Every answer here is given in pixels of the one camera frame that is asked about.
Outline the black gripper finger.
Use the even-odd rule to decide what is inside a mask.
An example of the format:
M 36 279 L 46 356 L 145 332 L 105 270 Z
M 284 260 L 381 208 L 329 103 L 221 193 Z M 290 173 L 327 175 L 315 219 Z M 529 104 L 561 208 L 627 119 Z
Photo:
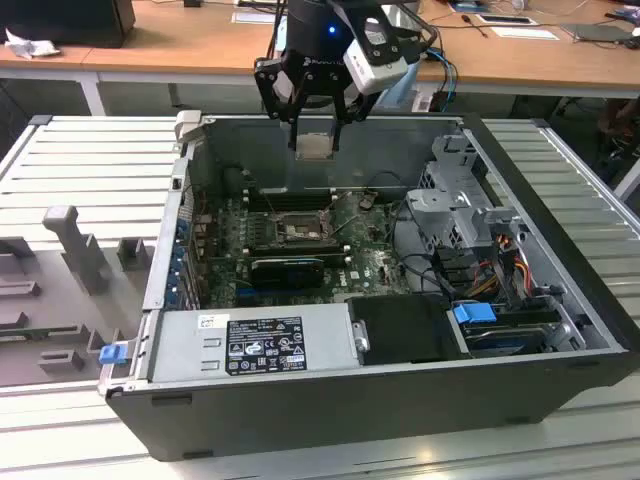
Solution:
M 337 152 L 340 147 L 340 138 L 343 128 L 353 122 L 364 121 L 375 106 L 375 94 L 359 94 L 356 99 L 347 105 L 343 93 L 333 96 L 334 117 L 331 130 L 332 151 Z
M 291 56 L 281 56 L 277 59 L 259 57 L 254 64 L 254 79 L 261 95 L 267 115 L 289 125 L 288 148 L 297 149 L 298 119 L 304 105 L 304 92 L 295 80 L 300 80 L 302 71 Z M 283 74 L 292 84 L 292 90 L 287 101 L 280 99 L 275 90 L 275 84 L 280 74 Z

